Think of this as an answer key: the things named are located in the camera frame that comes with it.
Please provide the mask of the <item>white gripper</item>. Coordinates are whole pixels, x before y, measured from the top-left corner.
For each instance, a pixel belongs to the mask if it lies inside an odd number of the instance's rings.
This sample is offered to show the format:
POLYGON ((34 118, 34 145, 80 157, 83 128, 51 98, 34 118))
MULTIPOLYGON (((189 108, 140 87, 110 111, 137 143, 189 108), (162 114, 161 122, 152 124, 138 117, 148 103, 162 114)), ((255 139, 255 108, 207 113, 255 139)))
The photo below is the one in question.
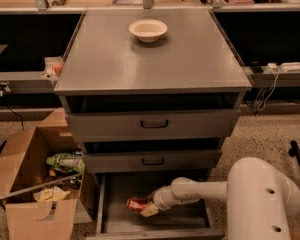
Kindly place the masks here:
POLYGON ((163 186, 155 191, 152 191, 147 200, 153 200, 150 202, 140 214, 143 217, 151 217, 159 213, 159 210, 166 211, 176 205, 177 199, 172 193, 170 186, 163 186))

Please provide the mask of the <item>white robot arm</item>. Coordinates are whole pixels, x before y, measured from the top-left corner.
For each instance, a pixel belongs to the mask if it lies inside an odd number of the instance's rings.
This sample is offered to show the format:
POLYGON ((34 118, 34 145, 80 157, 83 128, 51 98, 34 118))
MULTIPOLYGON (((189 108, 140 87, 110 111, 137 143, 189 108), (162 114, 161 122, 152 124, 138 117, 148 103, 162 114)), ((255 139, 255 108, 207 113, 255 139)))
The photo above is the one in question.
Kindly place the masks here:
POLYGON ((154 192, 141 215, 202 199, 226 203, 228 240, 291 240, 288 219, 300 213, 299 187, 271 164, 246 157, 233 164, 224 182, 174 179, 154 192))

